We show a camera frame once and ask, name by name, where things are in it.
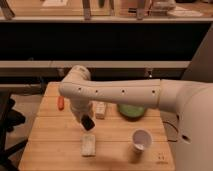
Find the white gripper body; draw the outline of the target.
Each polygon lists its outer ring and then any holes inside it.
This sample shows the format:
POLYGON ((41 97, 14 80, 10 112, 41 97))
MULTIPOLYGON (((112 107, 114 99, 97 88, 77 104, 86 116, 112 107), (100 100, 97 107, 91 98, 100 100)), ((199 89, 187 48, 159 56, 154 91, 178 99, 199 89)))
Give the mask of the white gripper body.
POLYGON ((91 101, 71 100, 70 109, 78 122, 81 122, 84 115, 90 118, 93 117, 93 104, 91 101))

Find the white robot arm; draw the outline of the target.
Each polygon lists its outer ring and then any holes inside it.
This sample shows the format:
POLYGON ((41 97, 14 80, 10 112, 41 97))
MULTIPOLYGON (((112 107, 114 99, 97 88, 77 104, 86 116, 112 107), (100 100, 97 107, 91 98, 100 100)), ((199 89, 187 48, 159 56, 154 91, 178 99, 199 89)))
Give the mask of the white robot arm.
POLYGON ((93 101, 158 108, 179 116, 176 171, 213 171, 213 83, 184 80, 93 81, 75 65, 59 84, 77 119, 93 101))

